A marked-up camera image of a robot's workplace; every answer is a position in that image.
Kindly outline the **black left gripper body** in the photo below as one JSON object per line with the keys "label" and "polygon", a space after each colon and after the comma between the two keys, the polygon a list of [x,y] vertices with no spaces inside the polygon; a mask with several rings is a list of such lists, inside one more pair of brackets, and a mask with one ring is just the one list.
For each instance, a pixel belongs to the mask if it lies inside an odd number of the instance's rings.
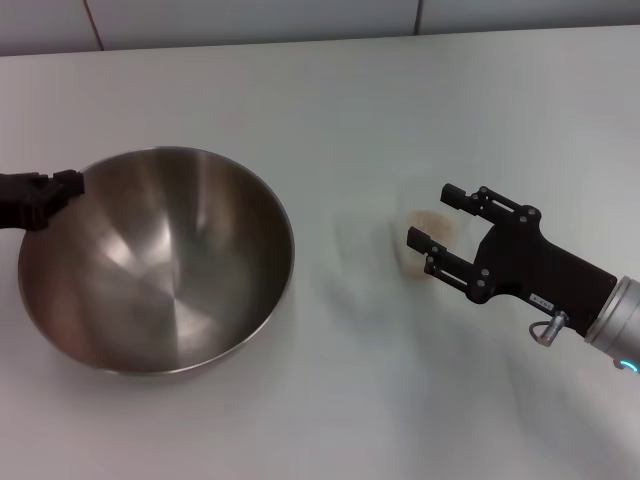
{"label": "black left gripper body", "polygon": [[48,227],[45,213],[50,178],[39,173],[1,175],[1,228],[38,231]]}

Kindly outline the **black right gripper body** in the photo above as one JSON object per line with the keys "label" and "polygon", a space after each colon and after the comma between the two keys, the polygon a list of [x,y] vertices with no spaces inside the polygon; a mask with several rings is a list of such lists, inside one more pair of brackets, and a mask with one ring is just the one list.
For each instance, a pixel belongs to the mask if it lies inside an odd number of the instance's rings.
{"label": "black right gripper body", "polygon": [[511,295],[550,316],[562,311],[568,327],[584,337],[617,278],[546,240],[541,215],[530,206],[508,211],[487,204],[479,215],[493,227],[478,247],[467,298],[484,304]]}

